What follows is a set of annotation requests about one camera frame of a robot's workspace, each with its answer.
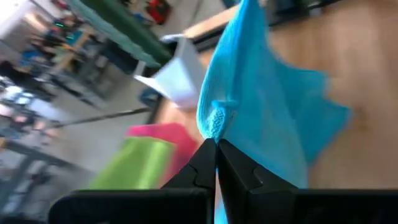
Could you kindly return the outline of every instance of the white container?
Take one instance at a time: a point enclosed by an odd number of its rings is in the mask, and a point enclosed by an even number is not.
[[[150,78],[143,77],[145,62],[139,62],[134,78],[155,89],[179,108],[196,108],[205,69],[192,42],[182,35],[172,37],[177,41],[173,58]]]

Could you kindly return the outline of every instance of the person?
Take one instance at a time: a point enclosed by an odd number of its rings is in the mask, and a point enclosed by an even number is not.
[[[2,60],[0,62],[0,75],[9,78],[15,85],[19,87],[37,91],[47,96],[48,98],[44,100],[51,101],[52,98],[55,97],[53,93],[45,89],[42,82],[34,79],[29,73],[19,71],[8,60]]]
[[[84,22],[69,10],[64,10],[62,14],[63,17],[56,19],[51,29],[55,30],[59,36],[68,38],[75,31],[77,31],[84,24]]]
[[[30,38],[29,41],[33,48],[48,62],[52,62],[53,58],[57,56],[58,48],[63,47],[67,50],[71,50],[70,46],[68,46],[64,40],[53,35],[47,35],[45,38],[34,36]],[[81,62],[74,58],[71,61],[71,66],[73,72],[78,72],[81,68]]]

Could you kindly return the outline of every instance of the microfiber cloth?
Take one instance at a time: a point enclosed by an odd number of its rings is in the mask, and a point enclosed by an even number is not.
[[[198,128],[205,139],[227,139],[306,188],[308,165],[345,126],[350,110],[324,98],[324,74],[291,67],[273,53],[265,18],[259,1],[241,1],[203,82]]]
[[[150,137],[131,137],[91,183],[91,190],[157,189],[174,145]]]

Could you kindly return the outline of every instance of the blue cloth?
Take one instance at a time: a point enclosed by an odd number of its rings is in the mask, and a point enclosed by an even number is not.
[[[286,65],[272,52],[267,27],[258,0],[242,0],[203,82],[198,128],[205,139],[225,138],[306,188],[308,165],[344,127],[350,111],[324,99],[324,74]],[[225,220],[219,211],[216,222]]]
[[[25,50],[21,53],[21,59],[19,60],[20,66],[30,65],[30,61],[36,57],[40,56],[40,53],[36,50]]]

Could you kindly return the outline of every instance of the metal rod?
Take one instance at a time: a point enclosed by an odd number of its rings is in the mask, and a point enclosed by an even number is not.
[[[151,111],[150,108],[140,108],[140,109],[136,109],[136,110],[122,111],[122,112],[117,112],[117,113],[113,113],[113,114],[100,115],[100,116],[96,116],[93,118],[86,118],[86,119],[81,119],[81,120],[77,120],[77,121],[56,124],[54,126],[49,127],[48,129],[62,128],[62,127],[74,125],[74,124],[91,123],[91,122],[95,122],[95,121],[102,121],[105,119],[120,118],[123,116],[129,116],[129,115],[145,113],[145,112],[150,112],[150,111]]]
[[[12,175],[11,180],[8,180],[4,185],[1,186],[0,190],[0,212],[4,210],[4,207],[9,201],[9,197],[17,189],[18,185],[24,180],[28,168],[33,163],[33,158],[26,156],[19,165],[18,170]]]

